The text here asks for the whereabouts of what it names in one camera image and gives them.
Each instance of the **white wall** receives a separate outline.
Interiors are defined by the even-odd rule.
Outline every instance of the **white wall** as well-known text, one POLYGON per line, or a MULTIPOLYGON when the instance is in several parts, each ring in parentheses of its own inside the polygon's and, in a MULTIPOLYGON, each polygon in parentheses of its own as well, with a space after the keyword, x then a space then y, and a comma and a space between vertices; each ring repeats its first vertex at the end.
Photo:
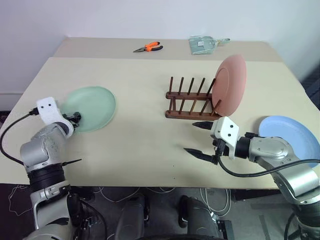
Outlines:
POLYGON ((65 36, 267 41, 302 80, 320 60, 319 13, 320 0, 1 0, 0 110, 65 36))

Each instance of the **orange pliers handle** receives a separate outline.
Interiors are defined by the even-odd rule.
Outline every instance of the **orange pliers handle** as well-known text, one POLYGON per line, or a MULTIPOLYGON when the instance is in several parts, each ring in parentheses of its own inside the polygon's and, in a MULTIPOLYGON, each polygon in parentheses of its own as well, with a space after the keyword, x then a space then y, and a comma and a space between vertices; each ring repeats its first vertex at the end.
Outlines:
POLYGON ((144 45, 144 50, 147 51, 147 52, 151 52, 151 51, 158 51, 158 50, 161 50, 163 49, 164 47, 163 46, 158 46, 160 44, 159 41, 154 41, 154 42, 151 42, 147 45, 144 45))

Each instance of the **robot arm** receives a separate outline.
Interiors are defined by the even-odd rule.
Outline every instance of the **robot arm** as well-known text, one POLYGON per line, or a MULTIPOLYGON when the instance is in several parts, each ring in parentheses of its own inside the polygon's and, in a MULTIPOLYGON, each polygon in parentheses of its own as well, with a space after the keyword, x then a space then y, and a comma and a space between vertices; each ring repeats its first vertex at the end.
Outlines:
MULTIPOLYGON (((246 159, 273 170, 300 161, 291 145, 280 137, 259 137, 249 133, 238 139, 239 127, 228 117, 212 122, 195 122, 194 126, 210 130, 215 155, 208 156, 199 150, 185 148, 193 156, 220 164, 220 156, 246 159)), ((308 164, 294 165, 271 173, 285 199, 292 204, 300 227, 301 239, 320 238, 320 181, 308 164)), ((237 174, 237 177, 256 177, 254 174, 237 174)))

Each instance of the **blue plate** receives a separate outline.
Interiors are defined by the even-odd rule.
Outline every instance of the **blue plate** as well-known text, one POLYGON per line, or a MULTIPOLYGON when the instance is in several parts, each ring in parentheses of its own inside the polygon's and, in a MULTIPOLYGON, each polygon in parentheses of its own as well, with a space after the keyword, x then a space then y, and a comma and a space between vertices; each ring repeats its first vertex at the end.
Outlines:
POLYGON ((293 148, 301 159, 320 159, 320 145, 316 137, 300 122, 286 116, 266 117, 259 126, 261 137, 281 137, 293 148))

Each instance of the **black cable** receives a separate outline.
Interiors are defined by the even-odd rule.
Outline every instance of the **black cable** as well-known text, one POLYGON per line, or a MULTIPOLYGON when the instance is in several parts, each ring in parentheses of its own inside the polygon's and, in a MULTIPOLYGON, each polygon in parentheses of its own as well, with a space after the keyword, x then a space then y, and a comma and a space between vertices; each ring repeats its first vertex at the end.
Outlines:
POLYGON ((107 239, 107 237, 108 237, 108 228, 107 228, 107 223, 106 223, 106 220, 105 220, 104 216, 102 216, 102 214, 97 209, 95 209, 93 206, 91 206, 87 202, 85 202, 83 200, 80 200, 80 202, 82 204, 84 204, 87 208, 89 208, 92 211, 94 211, 100 217, 101 221, 103 222, 103 226, 104 226, 104 238, 107 239))
POLYGON ((31 115, 31 112, 29 112, 27 115, 19 118, 18 120, 14 121, 13 123, 11 123, 11 124, 3 131, 3 133, 2 133, 1 136, 0 136, 0 151, 1 151, 1 153, 2 153, 3 155, 5 155, 8 159, 11 159, 12 161, 15 161, 16 163, 21 164, 21 165, 24 164, 21 160, 16 159, 15 157, 10 156, 8 153, 6 153, 6 151, 5 151, 4 148, 3 148, 3 139, 4 139, 5 134, 8 132, 8 130, 9 130, 10 128, 12 128, 12 126, 14 126, 15 124, 17 124, 17 123, 20 122, 21 120, 29 117, 30 115, 31 115))
POLYGON ((285 229, 284 229, 284 240, 288 240, 288 232, 289 232, 289 227, 290 227, 290 224, 292 222, 292 219, 294 218, 295 214, 292 213, 288 219, 288 222, 286 223, 285 225, 285 229))
POLYGON ((263 176, 263 175, 271 174, 271 173, 274 173, 274 172, 277 172, 277 171, 280 171, 280 170, 283 170, 283 169, 287 169, 287 168, 290 168, 290 167, 293 167, 293 166, 296 166, 296 165, 299 165, 299 164, 320 163, 320 159, 306 159, 306 160, 294 161, 294 162, 288 163, 288 164, 283 165, 283 166, 277 166, 275 168, 272 168, 272 169, 269 169, 269 170, 266 170, 266 171, 256 172, 256 173, 236 173, 236 172, 233 172, 233 171, 229 170, 222 163, 220 156, 218 157, 218 163, 220 164, 220 166, 221 166, 221 168, 223 170, 225 170, 228 174, 230 174, 232 176, 239 177, 239 178, 253 178, 253 177, 260 177, 260 176, 263 176))

